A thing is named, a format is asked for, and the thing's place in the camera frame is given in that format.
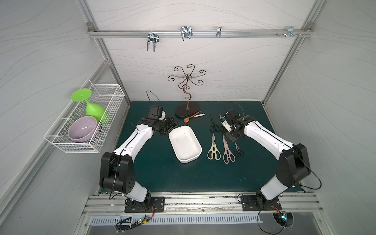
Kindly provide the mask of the black handled steel scissors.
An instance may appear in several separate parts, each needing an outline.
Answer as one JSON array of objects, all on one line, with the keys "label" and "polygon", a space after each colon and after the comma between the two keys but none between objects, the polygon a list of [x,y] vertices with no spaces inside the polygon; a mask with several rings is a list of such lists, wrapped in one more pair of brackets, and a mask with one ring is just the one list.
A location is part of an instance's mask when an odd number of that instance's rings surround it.
[{"label": "black handled steel scissors", "polygon": [[220,119],[220,122],[221,122],[221,126],[220,126],[220,131],[222,133],[226,133],[227,132],[227,129],[226,127],[223,125],[223,122],[225,121],[224,117],[222,117],[221,115],[219,115],[219,119]]}]

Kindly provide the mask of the all black scissors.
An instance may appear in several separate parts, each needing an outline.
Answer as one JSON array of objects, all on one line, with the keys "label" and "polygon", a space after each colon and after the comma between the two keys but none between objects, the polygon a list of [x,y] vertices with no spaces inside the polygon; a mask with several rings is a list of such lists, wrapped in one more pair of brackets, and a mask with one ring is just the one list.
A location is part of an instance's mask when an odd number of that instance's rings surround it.
[{"label": "all black scissors", "polygon": [[219,128],[219,126],[213,121],[213,118],[212,118],[211,115],[210,115],[210,119],[211,119],[210,131],[211,131],[212,133],[219,132],[219,131],[220,131],[220,128]]}]

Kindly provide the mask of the small black handled scissors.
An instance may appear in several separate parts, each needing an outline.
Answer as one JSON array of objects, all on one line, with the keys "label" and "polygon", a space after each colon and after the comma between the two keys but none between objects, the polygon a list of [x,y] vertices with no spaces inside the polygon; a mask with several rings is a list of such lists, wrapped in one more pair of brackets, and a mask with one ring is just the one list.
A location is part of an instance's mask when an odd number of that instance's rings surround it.
[{"label": "small black handled scissors", "polygon": [[244,155],[244,151],[238,146],[238,144],[236,142],[234,142],[234,145],[235,145],[235,148],[236,148],[235,155],[237,157],[243,156]]}]

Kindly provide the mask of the white storage box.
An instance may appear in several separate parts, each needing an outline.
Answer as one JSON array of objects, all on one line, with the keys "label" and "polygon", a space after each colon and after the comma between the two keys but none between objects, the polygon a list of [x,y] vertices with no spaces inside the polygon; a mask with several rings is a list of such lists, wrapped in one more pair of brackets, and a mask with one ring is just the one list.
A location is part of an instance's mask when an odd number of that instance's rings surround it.
[{"label": "white storage box", "polygon": [[202,147],[191,127],[184,125],[168,134],[172,148],[179,162],[187,164],[199,158]]}]

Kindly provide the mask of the pink kitchen scissors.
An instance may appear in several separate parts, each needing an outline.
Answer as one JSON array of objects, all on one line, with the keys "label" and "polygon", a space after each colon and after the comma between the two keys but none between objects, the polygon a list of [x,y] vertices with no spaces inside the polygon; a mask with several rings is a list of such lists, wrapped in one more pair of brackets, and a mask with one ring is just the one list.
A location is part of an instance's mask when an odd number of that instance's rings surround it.
[{"label": "pink kitchen scissors", "polygon": [[225,136],[222,136],[223,139],[223,145],[224,145],[224,153],[223,153],[223,161],[225,164],[228,164],[229,162],[235,162],[236,157],[235,155],[230,151],[230,148],[228,146],[227,140]]}]

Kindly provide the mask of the cream kitchen scissors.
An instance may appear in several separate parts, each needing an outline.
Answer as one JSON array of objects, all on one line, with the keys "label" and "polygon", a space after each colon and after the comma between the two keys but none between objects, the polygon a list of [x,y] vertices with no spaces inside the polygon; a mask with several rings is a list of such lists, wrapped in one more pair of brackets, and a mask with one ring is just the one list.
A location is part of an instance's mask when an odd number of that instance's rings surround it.
[{"label": "cream kitchen scissors", "polygon": [[221,159],[221,154],[216,146],[216,141],[215,141],[215,135],[214,133],[212,134],[211,138],[211,147],[207,153],[207,158],[209,160],[215,159],[216,161],[219,161]]}]

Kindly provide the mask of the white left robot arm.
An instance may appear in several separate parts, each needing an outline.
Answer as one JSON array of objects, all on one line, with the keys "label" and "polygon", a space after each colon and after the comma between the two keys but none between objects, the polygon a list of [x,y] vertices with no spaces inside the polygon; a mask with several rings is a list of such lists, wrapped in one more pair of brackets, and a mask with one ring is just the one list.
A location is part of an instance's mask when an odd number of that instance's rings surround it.
[{"label": "white left robot arm", "polygon": [[148,207],[151,204],[150,190],[136,180],[134,161],[145,143],[155,132],[167,135],[178,126],[173,117],[164,119],[141,119],[130,137],[113,152],[106,152],[101,158],[99,185],[110,193],[120,193],[128,199]]}]

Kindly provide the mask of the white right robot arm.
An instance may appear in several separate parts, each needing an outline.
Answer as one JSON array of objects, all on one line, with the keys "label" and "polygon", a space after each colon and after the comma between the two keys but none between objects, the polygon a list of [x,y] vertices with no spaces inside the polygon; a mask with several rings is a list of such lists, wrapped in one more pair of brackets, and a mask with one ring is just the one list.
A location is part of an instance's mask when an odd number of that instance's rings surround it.
[{"label": "white right robot arm", "polygon": [[256,193],[259,206],[271,203],[281,193],[311,174],[307,148],[293,144],[265,128],[249,115],[240,117],[233,110],[220,118],[231,142],[250,137],[267,149],[278,161],[275,175]]}]

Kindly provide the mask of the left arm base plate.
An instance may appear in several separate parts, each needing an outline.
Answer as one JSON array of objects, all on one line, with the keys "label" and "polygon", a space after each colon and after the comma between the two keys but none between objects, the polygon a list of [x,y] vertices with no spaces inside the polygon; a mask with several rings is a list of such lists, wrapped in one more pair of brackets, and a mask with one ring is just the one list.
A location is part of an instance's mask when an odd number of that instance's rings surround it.
[{"label": "left arm base plate", "polygon": [[131,199],[125,200],[125,213],[164,212],[165,197],[151,197],[147,202],[138,202]]}]

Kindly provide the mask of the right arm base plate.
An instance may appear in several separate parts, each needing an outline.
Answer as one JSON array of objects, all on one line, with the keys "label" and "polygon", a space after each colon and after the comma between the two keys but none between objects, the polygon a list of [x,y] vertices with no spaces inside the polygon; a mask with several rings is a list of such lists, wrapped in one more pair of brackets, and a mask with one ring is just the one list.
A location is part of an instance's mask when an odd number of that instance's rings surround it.
[{"label": "right arm base plate", "polygon": [[281,211],[282,207],[278,197],[267,200],[262,195],[244,195],[237,196],[238,202],[243,211]]}]

